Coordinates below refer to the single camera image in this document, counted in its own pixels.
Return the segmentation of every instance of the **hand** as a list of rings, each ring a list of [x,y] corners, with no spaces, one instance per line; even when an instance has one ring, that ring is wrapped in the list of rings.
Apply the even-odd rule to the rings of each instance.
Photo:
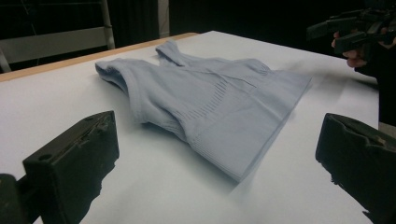
[[[385,34],[387,32],[387,28],[382,28],[381,29],[381,34]],[[335,39],[340,37],[339,32],[335,32],[334,35],[334,40],[332,41],[332,47],[334,48],[335,46]],[[390,49],[393,46],[396,45],[396,38],[393,39],[393,43],[390,45],[385,45],[382,41],[378,42],[378,44],[380,44],[381,46],[383,46],[386,49]],[[364,65],[367,64],[366,61],[363,60],[364,58],[364,50],[363,50],[364,46],[358,48],[358,49],[353,49],[350,51],[346,51],[343,53],[344,57],[346,57],[346,64],[349,67],[363,67]]]
[[[333,37],[334,37],[334,40],[332,41],[332,47],[334,48],[335,47],[335,39],[340,37],[340,33],[335,32]],[[344,52],[343,55],[344,55],[344,57],[346,57],[346,64],[349,67],[363,67],[364,65],[367,64],[367,62],[363,60],[363,57],[364,57],[363,47]]]

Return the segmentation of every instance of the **white tabletop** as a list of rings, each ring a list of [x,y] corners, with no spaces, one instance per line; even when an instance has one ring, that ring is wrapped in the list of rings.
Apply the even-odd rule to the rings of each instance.
[[[127,95],[99,78],[96,61],[0,82],[0,173],[21,178],[23,159],[79,120],[114,110],[120,158],[82,223],[371,223],[364,208],[331,182],[315,151],[326,113],[377,128],[373,78],[339,58],[219,32],[177,44],[198,57],[256,58],[273,70],[312,76],[275,142],[243,182],[236,184],[173,134],[134,124]],[[154,48],[100,60],[158,64]]]

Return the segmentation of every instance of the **wooden table edge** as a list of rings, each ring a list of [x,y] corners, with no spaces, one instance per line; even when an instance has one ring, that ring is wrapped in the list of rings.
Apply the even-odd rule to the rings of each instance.
[[[111,56],[111,55],[118,54],[118,53],[123,53],[125,51],[130,51],[130,50],[134,50],[134,49],[142,49],[142,48],[146,48],[146,47],[160,45],[170,38],[178,40],[178,39],[182,39],[182,38],[186,38],[186,37],[190,37],[190,36],[194,36],[194,35],[198,35],[198,34],[186,33],[186,34],[182,34],[182,35],[173,35],[173,36],[156,39],[156,40],[151,40],[148,42],[143,42],[143,43],[139,43],[139,44],[135,44],[135,45],[119,48],[119,49],[110,49],[110,50],[106,50],[106,51],[102,51],[102,52],[98,52],[98,53],[94,53],[94,54],[90,54],[90,55],[85,55],[85,56],[81,56],[81,57],[77,57],[77,58],[59,61],[56,63],[48,63],[48,64],[43,64],[43,65],[39,65],[39,66],[35,66],[35,67],[12,71],[9,73],[0,74],[0,82],[9,81],[11,79],[15,79],[15,78],[19,78],[19,77],[27,77],[27,76],[42,73],[42,72],[48,72],[50,70],[70,66],[73,64],[77,64],[77,63],[85,63],[87,61],[103,58],[106,56]]]

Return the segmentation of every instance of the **folded clothing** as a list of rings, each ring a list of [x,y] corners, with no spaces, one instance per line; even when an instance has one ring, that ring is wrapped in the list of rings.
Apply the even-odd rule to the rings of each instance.
[[[236,181],[261,160],[311,79],[255,59],[182,54],[172,39],[156,50],[160,65],[116,59],[95,67],[128,94],[136,122],[174,133]]]

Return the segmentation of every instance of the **metal frame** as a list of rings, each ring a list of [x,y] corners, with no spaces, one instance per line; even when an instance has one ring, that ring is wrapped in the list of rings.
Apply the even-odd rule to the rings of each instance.
[[[10,63],[107,46],[114,49],[113,29],[107,0],[101,0],[104,26],[48,35],[31,35],[0,40],[0,65],[3,72],[10,72]]]

